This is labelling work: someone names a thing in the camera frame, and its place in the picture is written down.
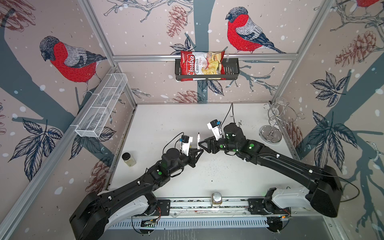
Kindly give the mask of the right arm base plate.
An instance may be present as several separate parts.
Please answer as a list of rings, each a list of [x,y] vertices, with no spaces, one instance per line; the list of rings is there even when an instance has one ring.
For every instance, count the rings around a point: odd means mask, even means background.
[[[271,200],[263,198],[251,198],[248,199],[248,211],[252,215],[290,215],[290,208],[282,209],[278,207]]]

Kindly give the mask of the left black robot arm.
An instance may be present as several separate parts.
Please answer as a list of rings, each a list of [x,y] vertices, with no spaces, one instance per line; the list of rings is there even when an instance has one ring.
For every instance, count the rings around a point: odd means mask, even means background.
[[[87,194],[69,219],[75,238],[97,240],[117,217],[153,213],[158,202],[153,192],[180,175],[185,166],[194,168],[203,152],[192,148],[186,155],[171,148],[138,179],[113,191]]]

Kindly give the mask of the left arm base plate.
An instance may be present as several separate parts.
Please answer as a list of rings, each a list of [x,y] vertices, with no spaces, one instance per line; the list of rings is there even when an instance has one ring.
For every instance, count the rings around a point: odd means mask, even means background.
[[[144,213],[139,215],[134,215],[134,217],[159,217],[159,216],[169,216],[171,209],[171,200],[169,199],[160,199],[157,202],[156,207],[153,210],[146,210]]]

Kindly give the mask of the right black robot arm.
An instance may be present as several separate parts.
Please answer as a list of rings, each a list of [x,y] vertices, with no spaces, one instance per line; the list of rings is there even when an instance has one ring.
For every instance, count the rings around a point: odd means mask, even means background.
[[[290,214],[290,208],[309,208],[326,217],[338,216],[343,191],[334,168],[310,166],[280,155],[260,142],[248,140],[234,123],[225,126],[223,136],[207,138],[199,146],[212,154],[233,152],[245,162],[272,169],[302,185],[288,190],[270,188],[262,199],[249,199],[251,214]]]

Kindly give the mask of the white marker pen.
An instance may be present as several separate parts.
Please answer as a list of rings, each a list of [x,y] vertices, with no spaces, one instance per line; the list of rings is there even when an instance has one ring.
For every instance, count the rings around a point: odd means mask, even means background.
[[[199,146],[199,142],[201,141],[201,136],[200,136],[200,132],[198,133],[197,135],[197,149],[200,150],[201,147]]]

